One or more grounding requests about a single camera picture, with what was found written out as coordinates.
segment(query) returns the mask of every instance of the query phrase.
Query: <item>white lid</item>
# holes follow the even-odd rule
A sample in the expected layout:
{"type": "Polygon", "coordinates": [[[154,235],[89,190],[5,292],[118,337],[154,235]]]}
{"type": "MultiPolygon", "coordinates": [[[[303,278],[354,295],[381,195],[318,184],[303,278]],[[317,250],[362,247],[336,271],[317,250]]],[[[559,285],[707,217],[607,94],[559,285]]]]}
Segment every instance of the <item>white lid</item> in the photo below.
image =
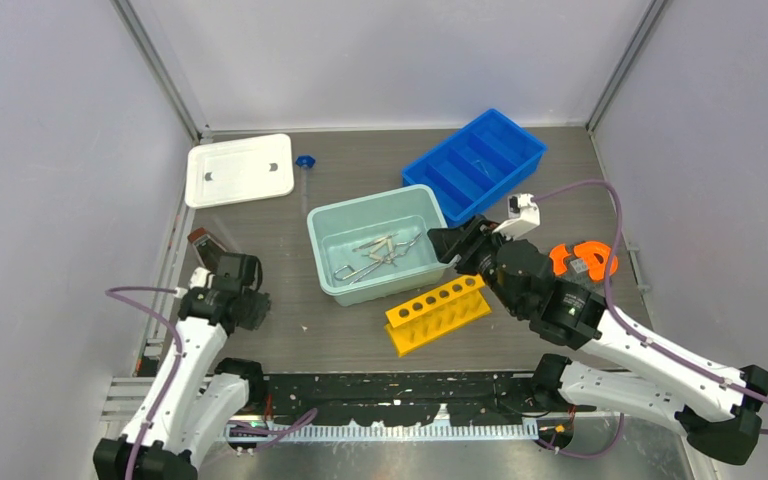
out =
{"type": "Polygon", "coordinates": [[[283,133],[199,145],[187,158],[192,208],[279,197],[293,191],[293,152],[283,133]]]}

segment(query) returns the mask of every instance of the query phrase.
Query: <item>orange object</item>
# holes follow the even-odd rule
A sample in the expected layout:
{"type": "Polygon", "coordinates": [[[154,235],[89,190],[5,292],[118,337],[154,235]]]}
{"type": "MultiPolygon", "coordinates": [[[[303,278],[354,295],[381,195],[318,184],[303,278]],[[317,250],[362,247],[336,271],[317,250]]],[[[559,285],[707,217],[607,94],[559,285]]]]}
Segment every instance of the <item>orange object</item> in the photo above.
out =
{"type": "MultiPolygon", "coordinates": [[[[552,259],[552,271],[557,276],[561,276],[568,271],[568,259],[572,261],[581,259],[587,266],[587,275],[594,282],[605,280],[605,262],[608,261],[608,255],[611,254],[611,247],[602,242],[587,241],[572,246],[572,253],[565,244],[556,246],[549,252],[549,258],[552,259]]],[[[611,275],[616,273],[619,268],[619,260],[614,258],[611,265],[611,275]]]]}

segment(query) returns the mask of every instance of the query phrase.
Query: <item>plastic container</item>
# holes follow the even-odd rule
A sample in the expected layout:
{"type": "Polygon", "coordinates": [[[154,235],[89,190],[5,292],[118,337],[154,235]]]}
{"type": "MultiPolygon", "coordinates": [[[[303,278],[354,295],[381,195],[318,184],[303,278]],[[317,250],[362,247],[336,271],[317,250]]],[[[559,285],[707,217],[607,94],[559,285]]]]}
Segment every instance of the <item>plastic container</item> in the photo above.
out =
{"type": "Polygon", "coordinates": [[[402,180],[431,187],[455,227],[534,173],[544,152],[543,142],[491,108],[405,167],[402,180]]]}
{"type": "MultiPolygon", "coordinates": [[[[349,306],[440,281],[446,265],[437,261],[426,232],[445,225],[437,199],[425,185],[313,209],[307,228],[322,291],[349,306]],[[354,278],[335,278],[334,271],[344,265],[360,270],[373,262],[363,256],[369,249],[353,252],[355,247],[391,233],[396,234],[394,243],[421,236],[407,255],[396,259],[395,266],[381,265],[355,284],[351,284],[354,278]]],[[[378,253],[387,251],[384,247],[378,253]]]]}

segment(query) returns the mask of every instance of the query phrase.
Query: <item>white wall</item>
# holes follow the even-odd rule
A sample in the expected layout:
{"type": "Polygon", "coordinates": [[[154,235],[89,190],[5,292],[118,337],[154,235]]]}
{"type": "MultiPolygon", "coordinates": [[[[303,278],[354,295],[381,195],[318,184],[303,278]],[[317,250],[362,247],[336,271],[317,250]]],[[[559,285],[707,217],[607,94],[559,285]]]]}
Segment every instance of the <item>white wall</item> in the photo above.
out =
{"type": "MultiPolygon", "coordinates": [[[[768,2],[672,2],[597,141],[660,330],[768,369],[768,2]]],[[[768,478],[768,437],[725,472],[768,478]]]]}
{"type": "Polygon", "coordinates": [[[133,3],[191,110],[261,130],[583,124],[649,1],[133,3]]]}
{"type": "Polygon", "coordinates": [[[86,478],[188,142],[109,2],[0,1],[0,479],[86,478]]]}

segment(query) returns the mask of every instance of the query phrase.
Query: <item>blue tray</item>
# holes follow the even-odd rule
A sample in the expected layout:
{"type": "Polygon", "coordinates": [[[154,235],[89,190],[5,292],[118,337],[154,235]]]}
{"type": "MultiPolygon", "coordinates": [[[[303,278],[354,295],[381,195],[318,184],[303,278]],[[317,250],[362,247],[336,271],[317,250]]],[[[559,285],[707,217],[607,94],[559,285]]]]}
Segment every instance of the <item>blue tray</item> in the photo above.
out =
{"type": "Polygon", "coordinates": [[[450,227],[481,213],[534,173],[546,145],[495,109],[402,170],[402,183],[431,187],[450,227]]]}

